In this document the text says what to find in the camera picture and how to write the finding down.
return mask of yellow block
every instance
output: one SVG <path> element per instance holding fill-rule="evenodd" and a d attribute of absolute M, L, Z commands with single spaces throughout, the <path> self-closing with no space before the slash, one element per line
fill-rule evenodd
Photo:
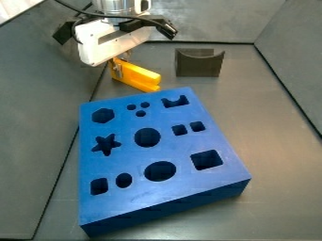
<path fill-rule="evenodd" d="M 111 61 L 108 62 L 113 79 L 119 80 L 128 86 L 137 88 L 143 92 L 153 92 L 160 90 L 159 82 L 161 80 L 161 76 L 157 73 L 149 72 L 144 68 L 123 61 L 116 57 L 113 58 L 113 61 L 116 65 L 120 64 L 121 66 L 121 78 L 119 78 L 113 70 L 113 64 Z"/>

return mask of square hole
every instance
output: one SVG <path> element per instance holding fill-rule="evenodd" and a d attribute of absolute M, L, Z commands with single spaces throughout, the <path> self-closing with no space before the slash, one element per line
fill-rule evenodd
<path fill-rule="evenodd" d="M 189 126 L 193 132 L 201 132 L 205 129 L 200 121 L 189 123 Z"/>
<path fill-rule="evenodd" d="M 105 193 L 108 190 L 108 184 L 105 178 L 99 178 L 90 181 L 90 194 L 99 195 Z"/>
<path fill-rule="evenodd" d="M 215 150 L 191 154 L 189 157 L 196 170 L 211 169 L 223 164 L 223 160 Z"/>
<path fill-rule="evenodd" d="M 176 136 L 181 136 L 187 134 L 185 127 L 181 124 L 172 126 L 172 131 Z"/>

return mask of gray table surface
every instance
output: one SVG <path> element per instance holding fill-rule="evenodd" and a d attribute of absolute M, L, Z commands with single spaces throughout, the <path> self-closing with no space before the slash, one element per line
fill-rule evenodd
<path fill-rule="evenodd" d="M 175 48 L 225 50 L 219 78 L 176 78 Z M 253 46 L 143 44 L 132 62 L 161 74 L 161 88 L 189 86 L 252 174 L 240 197 L 213 202 L 101 239 L 320 239 L 322 141 Z M 105 73 L 96 100 L 137 90 Z M 86 240 L 76 223 L 77 140 L 36 240 Z"/>
<path fill-rule="evenodd" d="M 290 0 L 255 46 L 322 136 L 322 2 Z"/>

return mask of blue foam block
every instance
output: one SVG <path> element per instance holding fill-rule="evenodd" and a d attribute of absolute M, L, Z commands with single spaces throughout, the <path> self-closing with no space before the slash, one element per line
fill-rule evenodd
<path fill-rule="evenodd" d="M 81 105 L 78 225 L 89 236 L 239 195 L 248 180 L 191 88 Z"/>

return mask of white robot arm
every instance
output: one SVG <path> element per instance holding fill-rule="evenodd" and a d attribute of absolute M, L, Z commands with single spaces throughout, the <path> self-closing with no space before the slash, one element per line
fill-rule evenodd
<path fill-rule="evenodd" d="M 148 13 L 151 0 L 92 0 L 92 4 L 99 13 L 89 15 L 96 19 L 74 27 L 78 56 L 85 64 L 94 67 L 145 42 L 152 26 L 168 39 L 175 38 L 177 30 L 171 22 Z"/>

